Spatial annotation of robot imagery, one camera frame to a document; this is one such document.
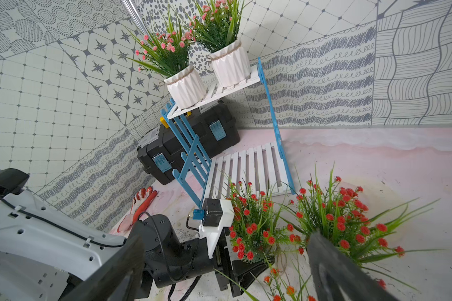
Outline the pink flower pot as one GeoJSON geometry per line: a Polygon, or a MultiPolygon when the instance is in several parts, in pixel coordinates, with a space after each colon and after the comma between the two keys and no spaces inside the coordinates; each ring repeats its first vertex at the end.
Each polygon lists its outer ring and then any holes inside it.
{"type": "Polygon", "coordinates": [[[198,71],[190,62],[190,49],[196,42],[192,30],[171,15],[163,18],[164,31],[148,30],[142,38],[134,37],[139,48],[128,60],[138,71],[150,71],[164,77],[166,88],[180,109],[188,109],[207,95],[198,71]]]}
{"type": "Polygon", "coordinates": [[[223,87],[239,84],[251,75],[251,66],[239,37],[244,1],[195,2],[190,20],[193,39],[208,51],[208,59],[223,87]]]}

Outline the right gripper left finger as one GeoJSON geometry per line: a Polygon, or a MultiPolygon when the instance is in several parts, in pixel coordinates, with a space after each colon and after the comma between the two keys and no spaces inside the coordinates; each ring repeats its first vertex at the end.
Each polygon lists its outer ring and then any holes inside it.
{"type": "Polygon", "coordinates": [[[129,238],[124,247],[63,300],[134,300],[142,281],[143,254],[142,239],[129,238]]]}

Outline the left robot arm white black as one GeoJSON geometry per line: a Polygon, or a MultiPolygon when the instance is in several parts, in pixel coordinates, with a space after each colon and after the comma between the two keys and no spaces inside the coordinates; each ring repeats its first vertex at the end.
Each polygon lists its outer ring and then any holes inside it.
{"type": "Polygon", "coordinates": [[[104,300],[127,273],[134,278],[130,298],[147,298],[152,287],[198,283],[214,272],[221,290],[242,295],[266,270],[263,263],[231,260],[225,240],[226,206],[211,199],[216,227],[180,242],[169,219],[162,214],[140,220],[133,214],[128,237],[88,228],[39,197],[24,190],[29,176],[17,169],[0,171],[0,252],[12,253],[79,277],[80,289],[72,300],[104,300]]]}

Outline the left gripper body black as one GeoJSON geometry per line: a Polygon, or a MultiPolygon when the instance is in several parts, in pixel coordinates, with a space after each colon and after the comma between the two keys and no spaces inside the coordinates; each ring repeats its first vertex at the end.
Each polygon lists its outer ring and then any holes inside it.
{"type": "Polygon", "coordinates": [[[172,223],[163,214],[148,215],[137,221],[129,237],[138,236],[144,246],[144,270],[141,290],[150,290],[186,281],[214,272],[215,247],[222,230],[232,225],[234,214],[229,199],[206,199],[199,210],[202,218],[198,237],[179,241],[172,223]]]}

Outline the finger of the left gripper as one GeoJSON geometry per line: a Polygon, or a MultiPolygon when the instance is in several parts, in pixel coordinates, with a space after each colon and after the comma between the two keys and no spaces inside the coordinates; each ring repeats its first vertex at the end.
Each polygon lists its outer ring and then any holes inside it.
{"type": "Polygon", "coordinates": [[[230,277],[232,270],[225,230],[222,230],[219,236],[217,246],[215,247],[214,257],[216,260],[214,267],[217,283],[220,291],[225,291],[231,284],[230,277]]]}
{"type": "Polygon", "coordinates": [[[229,273],[232,297],[239,297],[248,289],[256,279],[268,269],[265,263],[246,263],[240,260],[232,262],[232,271],[229,273]]]}

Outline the pink flower pot back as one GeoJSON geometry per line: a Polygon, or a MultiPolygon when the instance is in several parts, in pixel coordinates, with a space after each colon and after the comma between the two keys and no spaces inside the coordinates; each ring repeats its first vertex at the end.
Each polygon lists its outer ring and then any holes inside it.
{"type": "Polygon", "coordinates": [[[134,37],[139,48],[128,60],[138,71],[150,71],[164,77],[166,88],[180,109],[188,109],[207,95],[198,71],[190,62],[190,49],[196,42],[192,30],[171,15],[163,18],[164,31],[148,30],[142,38],[134,37]]]}

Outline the pink flower pot front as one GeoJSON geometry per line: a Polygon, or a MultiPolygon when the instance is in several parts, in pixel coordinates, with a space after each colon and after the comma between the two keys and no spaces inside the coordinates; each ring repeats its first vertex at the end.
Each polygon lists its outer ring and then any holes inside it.
{"type": "Polygon", "coordinates": [[[208,51],[208,59],[223,87],[239,84],[251,75],[251,66],[239,37],[244,1],[195,2],[190,20],[193,39],[208,51]]]}

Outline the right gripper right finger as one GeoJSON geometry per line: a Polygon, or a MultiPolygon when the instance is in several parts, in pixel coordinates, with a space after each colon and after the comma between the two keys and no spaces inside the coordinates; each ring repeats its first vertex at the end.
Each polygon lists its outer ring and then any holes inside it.
{"type": "Polygon", "coordinates": [[[318,300],[395,300],[319,233],[307,247],[318,300]]]}

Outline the orange flower pot front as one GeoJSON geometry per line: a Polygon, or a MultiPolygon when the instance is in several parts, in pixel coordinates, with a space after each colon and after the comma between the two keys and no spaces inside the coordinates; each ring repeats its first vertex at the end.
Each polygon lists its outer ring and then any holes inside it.
{"type": "Polygon", "coordinates": [[[308,284],[313,280],[312,276],[301,276],[299,284],[294,285],[288,282],[288,279],[282,278],[278,268],[271,264],[267,266],[268,269],[260,274],[248,289],[244,289],[241,296],[246,296],[249,300],[318,300],[316,293],[308,288],[308,284]],[[258,284],[262,289],[263,298],[249,290],[254,284],[258,284]]]}

